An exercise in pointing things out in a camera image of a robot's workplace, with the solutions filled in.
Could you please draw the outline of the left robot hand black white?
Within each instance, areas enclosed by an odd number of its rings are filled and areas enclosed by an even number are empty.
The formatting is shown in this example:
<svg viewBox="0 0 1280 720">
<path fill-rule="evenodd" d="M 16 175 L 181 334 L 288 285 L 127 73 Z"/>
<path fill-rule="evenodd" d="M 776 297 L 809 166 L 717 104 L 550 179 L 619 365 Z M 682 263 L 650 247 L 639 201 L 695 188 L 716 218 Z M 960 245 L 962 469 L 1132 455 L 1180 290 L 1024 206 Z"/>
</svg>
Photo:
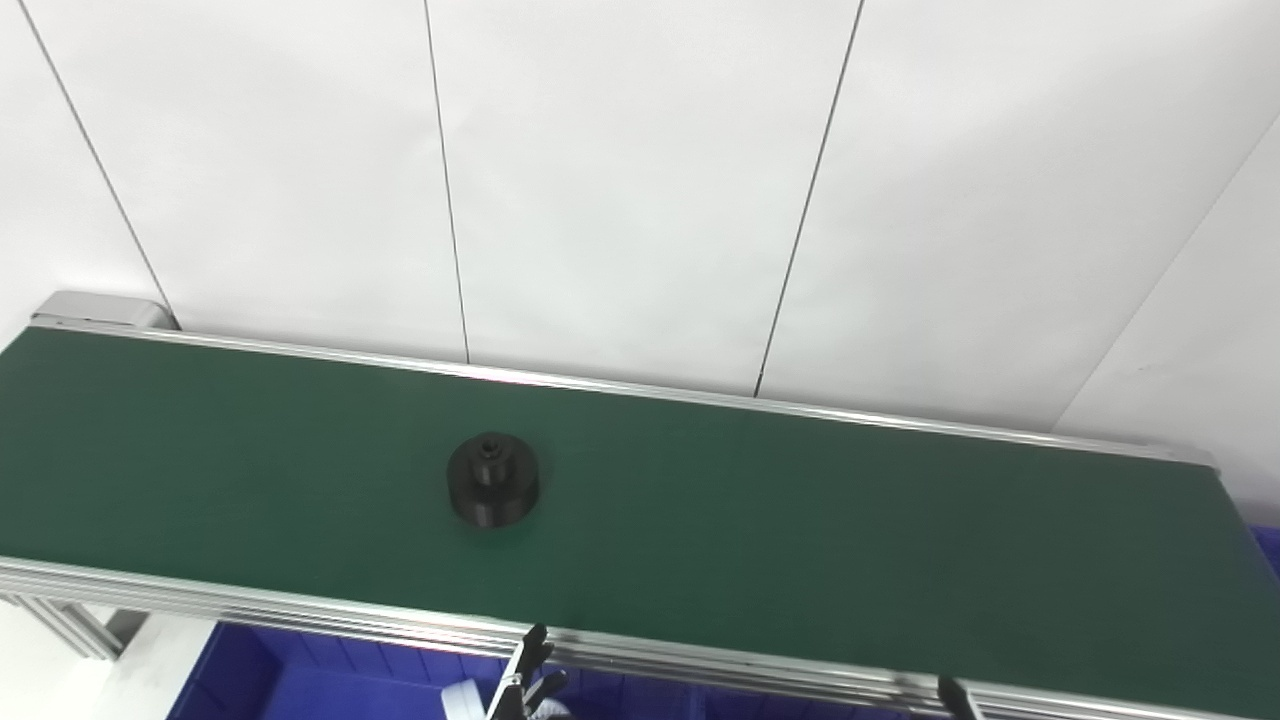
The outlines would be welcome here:
<svg viewBox="0 0 1280 720">
<path fill-rule="evenodd" d="M 544 673 L 543 665 L 554 651 L 543 623 L 532 625 L 520 639 L 488 705 L 485 719 L 571 719 L 570 711 L 543 714 L 541 706 L 570 683 L 566 670 Z"/>
</svg>

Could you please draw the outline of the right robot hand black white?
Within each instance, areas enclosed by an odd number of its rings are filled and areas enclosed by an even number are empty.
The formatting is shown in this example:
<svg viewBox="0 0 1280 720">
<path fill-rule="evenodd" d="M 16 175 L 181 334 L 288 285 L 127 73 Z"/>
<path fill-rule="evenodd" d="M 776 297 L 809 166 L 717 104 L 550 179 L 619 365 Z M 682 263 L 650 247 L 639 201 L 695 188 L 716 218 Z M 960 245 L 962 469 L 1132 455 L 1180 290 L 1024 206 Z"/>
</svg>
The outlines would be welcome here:
<svg viewBox="0 0 1280 720">
<path fill-rule="evenodd" d="M 940 702 L 954 719 L 986 719 L 980 706 L 973 698 L 970 691 L 959 679 L 954 676 L 938 676 L 936 692 Z"/>
</svg>

